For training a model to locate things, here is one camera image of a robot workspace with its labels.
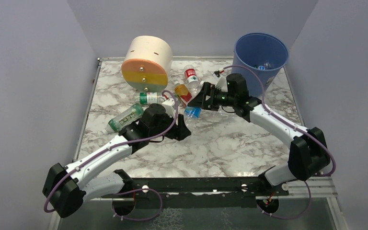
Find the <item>blue plastic bin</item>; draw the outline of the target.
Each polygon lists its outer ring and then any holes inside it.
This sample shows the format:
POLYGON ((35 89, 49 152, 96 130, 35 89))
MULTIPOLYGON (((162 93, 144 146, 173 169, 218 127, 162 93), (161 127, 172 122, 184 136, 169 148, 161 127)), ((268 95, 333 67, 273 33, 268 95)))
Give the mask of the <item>blue plastic bin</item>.
POLYGON ((240 37, 234 46, 231 73, 241 74, 250 96, 261 97, 288 61, 286 45, 278 38, 264 33, 240 37), (257 67, 263 65, 265 70, 257 67))

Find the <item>green label tea bottle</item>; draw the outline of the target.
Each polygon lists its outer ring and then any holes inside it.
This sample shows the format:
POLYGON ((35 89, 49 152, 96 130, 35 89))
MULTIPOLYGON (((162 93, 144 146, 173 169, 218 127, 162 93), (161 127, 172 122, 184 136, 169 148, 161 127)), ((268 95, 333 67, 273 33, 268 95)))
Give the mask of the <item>green label tea bottle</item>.
POLYGON ((102 130, 103 134, 118 133, 127 125, 140 119, 144 113, 144 109, 138 103, 132 105, 125 111, 121 112, 119 115, 110 119, 106 127, 102 130))

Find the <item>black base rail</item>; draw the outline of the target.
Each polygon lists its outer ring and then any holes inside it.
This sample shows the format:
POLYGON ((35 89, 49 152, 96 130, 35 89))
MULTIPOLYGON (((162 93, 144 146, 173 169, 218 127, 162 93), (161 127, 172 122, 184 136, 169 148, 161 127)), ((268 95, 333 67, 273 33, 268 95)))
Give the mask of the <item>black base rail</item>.
POLYGON ((130 178, 120 192, 110 192, 116 208, 256 208, 257 198, 288 196, 285 184, 269 188, 259 177, 130 178))

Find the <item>green cap clear bottle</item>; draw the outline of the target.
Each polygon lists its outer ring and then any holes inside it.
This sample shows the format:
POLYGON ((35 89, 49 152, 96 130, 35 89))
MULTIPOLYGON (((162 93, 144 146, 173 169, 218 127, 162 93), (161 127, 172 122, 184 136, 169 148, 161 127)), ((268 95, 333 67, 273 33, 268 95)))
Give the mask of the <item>green cap clear bottle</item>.
POLYGON ((138 92, 134 98, 140 105, 162 104, 167 100, 161 92, 138 92))

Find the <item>beige round drum box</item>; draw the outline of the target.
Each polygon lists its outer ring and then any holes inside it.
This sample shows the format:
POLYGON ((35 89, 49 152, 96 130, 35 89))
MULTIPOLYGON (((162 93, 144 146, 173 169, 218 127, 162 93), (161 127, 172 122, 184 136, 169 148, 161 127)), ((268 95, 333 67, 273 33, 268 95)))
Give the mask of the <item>beige round drum box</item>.
POLYGON ((172 60, 167 42, 141 35, 132 40, 121 72, 124 80, 140 92, 162 92, 168 85, 172 60))

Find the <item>red yellow label juice bottle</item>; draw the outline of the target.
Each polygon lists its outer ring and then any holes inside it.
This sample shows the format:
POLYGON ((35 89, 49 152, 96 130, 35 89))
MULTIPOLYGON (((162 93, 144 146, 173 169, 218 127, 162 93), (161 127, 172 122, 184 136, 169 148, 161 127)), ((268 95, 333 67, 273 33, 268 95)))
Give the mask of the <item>red yellow label juice bottle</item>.
POLYGON ((184 107, 187 107, 188 103, 193 98, 189 89, 184 84, 181 84, 177 81, 174 82, 174 92, 177 95, 177 97, 180 99, 184 107))

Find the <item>blue label clear bottle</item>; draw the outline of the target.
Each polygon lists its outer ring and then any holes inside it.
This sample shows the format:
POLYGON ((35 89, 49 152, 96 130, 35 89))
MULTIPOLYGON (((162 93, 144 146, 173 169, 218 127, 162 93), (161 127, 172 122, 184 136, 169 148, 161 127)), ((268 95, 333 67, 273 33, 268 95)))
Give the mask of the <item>blue label clear bottle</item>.
POLYGON ((210 111, 210 110, 202 110, 198 107, 190 107, 187 106, 184 109, 184 117, 187 119, 212 119, 212 118, 219 118, 219 117, 228 117, 230 115, 235 115, 232 111, 227 111, 224 109, 219 109, 218 111, 210 111))

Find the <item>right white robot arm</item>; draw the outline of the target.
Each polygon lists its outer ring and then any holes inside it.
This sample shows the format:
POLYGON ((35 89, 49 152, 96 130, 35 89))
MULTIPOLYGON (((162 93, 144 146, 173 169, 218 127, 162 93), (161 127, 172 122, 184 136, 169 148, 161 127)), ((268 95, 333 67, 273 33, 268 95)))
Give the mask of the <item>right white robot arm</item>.
POLYGON ((237 116, 267 130, 289 148, 287 163, 258 176, 264 187, 271 188, 292 180, 306 181, 331 163, 320 129, 293 124, 270 110, 259 98, 249 95, 247 82, 239 73, 228 75, 226 83, 228 90, 225 92, 217 85, 204 82, 188 105, 210 111, 217 111, 221 106, 232 107, 237 116))

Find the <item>red label clear bottle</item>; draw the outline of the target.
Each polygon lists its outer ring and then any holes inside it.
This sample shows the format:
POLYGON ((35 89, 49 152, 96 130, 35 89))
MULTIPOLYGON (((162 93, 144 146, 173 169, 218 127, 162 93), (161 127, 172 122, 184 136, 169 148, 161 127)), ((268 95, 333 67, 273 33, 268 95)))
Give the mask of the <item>red label clear bottle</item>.
POLYGON ((184 76, 189 89, 196 89, 199 87, 200 82, 193 65, 186 65, 184 67, 184 76))

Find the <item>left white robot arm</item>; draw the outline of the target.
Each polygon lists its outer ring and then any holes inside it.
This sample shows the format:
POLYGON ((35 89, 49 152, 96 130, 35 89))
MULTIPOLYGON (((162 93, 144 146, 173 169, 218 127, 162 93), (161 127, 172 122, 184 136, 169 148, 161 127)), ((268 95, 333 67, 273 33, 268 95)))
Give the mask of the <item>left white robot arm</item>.
POLYGON ((42 191, 46 197, 44 211, 57 212, 61 218, 66 218, 84 201, 120 192, 130 182, 123 170, 106 177, 98 177, 98 174, 147 146, 154 138, 181 141, 190 135, 183 114, 169 115, 163 105, 151 104, 141 118, 122 128, 113 139, 87 157, 66 166, 60 163, 51 166, 42 191))

